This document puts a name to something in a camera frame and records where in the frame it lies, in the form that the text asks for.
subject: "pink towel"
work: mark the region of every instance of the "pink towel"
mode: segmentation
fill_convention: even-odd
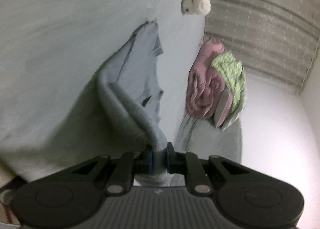
[[[210,118],[225,88],[222,75],[213,67],[212,60],[224,52],[220,40],[209,39],[199,50],[188,77],[186,106],[193,117]]]

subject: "folded clothes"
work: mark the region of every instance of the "folded clothes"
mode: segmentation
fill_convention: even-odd
[[[199,50],[190,69],[186,107],[193,117],[210,118],[217,107],[225,88],[225,81],[210,64],[223,51],[221,41],[209,39]]]
[[[238,108],[241,92],[245,86],[242,63],[236,60],[231,51],[228,51],[213,59],[211,66],[223,76],[227,87],[233,94],[232,106],[229,112],[231,114]]]
[[[212,60],[211,66],[223,76],[226,87],[233,95],[233,101],[222,130],[236,121],[244,109],[246,100],[245,72],[242,63],[237,61],[231,51],[224,52]]]

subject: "fabric fold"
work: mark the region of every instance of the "fabric fold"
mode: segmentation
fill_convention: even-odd
[[[209,39],[199,50],[189,77],[186,107],[193,117],[210,118],[225,88],[222,75],[213,67],[212,60],[224,52],[224,46],[217,39]]]
[[[233,95],[231,108],[221,127],[222,130],[225,130],[239,118],[244,109],[246,101],[245,72],[242,62],[238,61],[231,51],[224,52],[214,58],[211,66],[223,76],[226,87]]]
[[[222,95],[219,99],[219,102],[213,115],[213,123],[216,127],[222,125],[227,116],[229,115],[232,102],[233,95],[230,92],[229,88],[226,86],[222,92]]]
[[[158,25],[147,23],[105,63],[98,75],[100,102],[114,131],[121,133],[127,144],[134,144],[137,151],[144,150],[147,144],[152,147],[154,172],[140,179],[136,176],[143,185],[166,184],[171,178],[165,169],[167,138],[158,126],[163,91],[157,81],[156,61],[162,53]]]
[[[242,128],[240,119],[223,131],[214,127],[207,119],[194,118],[185,112],[174,140],[174,149],[180,152],[193,152],[199,159],[208,159],[212,154],[241,163]],[[171,186],[185,184],[183,175],[175,174]]]

